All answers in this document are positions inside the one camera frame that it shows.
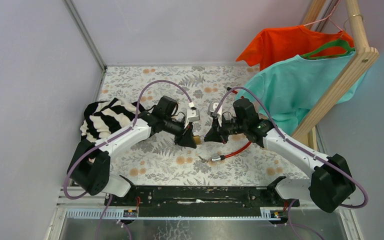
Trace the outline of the floral patterned mat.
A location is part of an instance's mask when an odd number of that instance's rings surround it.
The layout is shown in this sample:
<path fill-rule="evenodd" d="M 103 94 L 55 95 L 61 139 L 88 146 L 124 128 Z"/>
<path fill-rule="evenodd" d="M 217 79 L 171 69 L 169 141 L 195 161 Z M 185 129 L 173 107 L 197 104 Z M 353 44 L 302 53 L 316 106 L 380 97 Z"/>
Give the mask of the floral patterned mat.
<path fill-rule="evenodd" d="M 227 88 L 244 85 L 258 72 L 258 67 L 246 66 L 110 66 L 98 98 L 140 101 L 150 108 L 162 96 L 169 96 L 178 101 L 180 112 L 191 98 L 199 109 L 204 135 L 212 122 L 207 114 L 209 104 L 223 100 L 224 115 L 230 117 L 235 96 L 225 96 Z M 238 134 L 230 136 L 226 144 L 205 142 L 193 149 L 175 145 L 171 134 L 160 132 L 113 159 L 110 171 L 137 185 L 266 186 L 281 176 L 306 177 L 292 163 L 256 144 L 223 161 L 209 162 L 247 142 L 244 135 Z"/>

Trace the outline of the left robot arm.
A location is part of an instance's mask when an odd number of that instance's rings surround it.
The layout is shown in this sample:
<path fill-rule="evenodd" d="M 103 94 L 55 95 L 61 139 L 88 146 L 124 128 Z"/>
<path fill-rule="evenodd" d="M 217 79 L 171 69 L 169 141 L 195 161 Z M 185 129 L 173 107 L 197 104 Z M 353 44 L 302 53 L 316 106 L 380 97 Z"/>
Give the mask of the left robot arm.
<path fill-rule="evenodd" d="M 183 119 L 176 120 L 174 99 L 163 96 L 151 111 L 142 111 L 138 118 L 108 137 L 96 142 L 82 140 L 75 150 L 65 183 L 73 180 L 91 196 L 99 193 L 115 195 L 124 206 L 132 204 L 135 192 L 132 183 L 110 172 L 111 160 L 123 154 L 133 145 L 160 132 L 174 136 L 174 144 L 181 147 L 197 147 L 193 134 L 193 122 L 200 120 L 199 110 L 190 102 Z"/>

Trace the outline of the black white striped cloth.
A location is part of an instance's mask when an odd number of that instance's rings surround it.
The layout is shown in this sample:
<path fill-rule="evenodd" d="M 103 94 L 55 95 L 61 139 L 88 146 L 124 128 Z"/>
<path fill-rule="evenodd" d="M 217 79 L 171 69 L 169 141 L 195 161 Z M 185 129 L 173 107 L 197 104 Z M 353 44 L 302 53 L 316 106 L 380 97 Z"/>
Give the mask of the black white striped cloth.
<path fill-rule="evenodd" d="M 93 143 L 127 127 L 135 118 L 136 106 L 119 98 L 89 104 L 83 112 L 80 139 Z"/>

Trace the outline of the wooden clothes rack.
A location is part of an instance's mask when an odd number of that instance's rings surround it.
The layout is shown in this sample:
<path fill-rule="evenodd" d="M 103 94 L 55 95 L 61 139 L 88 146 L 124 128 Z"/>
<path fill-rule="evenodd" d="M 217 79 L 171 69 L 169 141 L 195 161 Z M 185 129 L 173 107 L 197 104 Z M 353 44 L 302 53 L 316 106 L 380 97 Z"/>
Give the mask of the wooden clothes rack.
<path fill-rule="evenodd" d="M 316 125 L 338 103 L 348 101 L 354 95 L 354 86 L 359 85 L 365 72 L 376 62 L 380 54 L 369 46 L 364 28 L 364 17 L 356 0 L 345 2 L 355 50 L 336 58 L 306 59 L 296 57 L 301 67 L 291 71 L 290 76 L 272 76 L 272 83 L 285 84 L 274 98 L 274 103 L 285 107 L 293 105 L 303 118 L 298 122 L 290 138 L 300 140 L 307 132 L 307 143 L 316 151 Z"/>

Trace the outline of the teal t-shirt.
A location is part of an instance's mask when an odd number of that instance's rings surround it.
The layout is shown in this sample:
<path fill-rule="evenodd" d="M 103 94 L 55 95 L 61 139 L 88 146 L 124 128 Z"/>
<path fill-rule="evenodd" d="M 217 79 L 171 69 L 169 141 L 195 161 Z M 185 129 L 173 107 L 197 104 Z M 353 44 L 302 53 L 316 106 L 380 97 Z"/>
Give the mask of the teal t-shirt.
<path fill-rule="evenodd" d="M 309 60 L 296 55 L 276 62 L 252 77 L 235 98 L 249 99 L 260 114 L 269 111 L 276 125 L 291 135 L 353 56 Z"/>

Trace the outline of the orange t-shirt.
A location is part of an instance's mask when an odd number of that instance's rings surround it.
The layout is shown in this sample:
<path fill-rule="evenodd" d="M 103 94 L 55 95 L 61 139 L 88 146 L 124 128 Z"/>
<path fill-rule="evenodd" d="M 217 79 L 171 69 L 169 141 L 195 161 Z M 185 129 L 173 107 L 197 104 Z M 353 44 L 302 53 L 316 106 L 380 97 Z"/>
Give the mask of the orange t-shirt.
<path fill-rule="evenodd" d="M 310 53 L 337 39 L 348 42 L 352 48 L 355 46 L 353 38 L 343 31 L 322 33 L 309 30 L 304 25 L 265 28 L 253 38 L 236 61 L 244 61 L 250 67 L 259 65 L 259 69 L 263 70 L 296 55 Z"/>

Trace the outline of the pink clothes hanger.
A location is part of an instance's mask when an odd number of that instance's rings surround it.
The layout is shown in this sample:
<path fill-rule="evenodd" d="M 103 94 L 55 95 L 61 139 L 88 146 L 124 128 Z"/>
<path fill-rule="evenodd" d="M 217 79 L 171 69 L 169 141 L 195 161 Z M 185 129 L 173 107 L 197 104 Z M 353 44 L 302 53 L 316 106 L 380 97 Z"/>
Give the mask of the pink clothes hanger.
<path fill-rule="evenodd" d="M 301 24 L 309 30 L 322 32 L 332 22 L 340 3 L 341 0 L 312 0 Z"/>

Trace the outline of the large brass padlock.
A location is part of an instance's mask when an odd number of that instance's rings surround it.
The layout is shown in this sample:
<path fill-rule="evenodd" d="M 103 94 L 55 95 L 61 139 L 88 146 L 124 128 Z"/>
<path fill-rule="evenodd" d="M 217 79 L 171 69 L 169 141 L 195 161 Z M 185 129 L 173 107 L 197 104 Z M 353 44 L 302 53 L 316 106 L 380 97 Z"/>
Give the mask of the large brass padlock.
<path fill-rule="evenodd" d="M 194 135 L 192 139 L 194 143 L 199 146 L 205 142 L 205 135 Z"/>

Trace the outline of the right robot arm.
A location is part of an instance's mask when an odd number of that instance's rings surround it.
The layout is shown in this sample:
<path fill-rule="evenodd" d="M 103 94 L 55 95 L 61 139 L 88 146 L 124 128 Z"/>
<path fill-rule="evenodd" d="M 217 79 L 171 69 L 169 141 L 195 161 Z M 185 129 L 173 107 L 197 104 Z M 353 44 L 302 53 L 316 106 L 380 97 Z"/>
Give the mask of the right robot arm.
<path fill-rule="evenodd" d="M 229 136 L 243 134 L 251 143 L 288 160 L 308 177 L 280 178 L 266 193 L 271 205 L 279 206 L 289 199 L 306 200 L 332 213 L 356 190 L 348 163 L 341 155 L 328 156 L 290 137 L 270 120 L 260 118 L 247 98 L 233 103 L 235 115 L 230 119 L 223 116 L 221 107 L 216 102 L 209 105 L 208 114 L 213 121 L 204 141 L 225 144 Z"/>

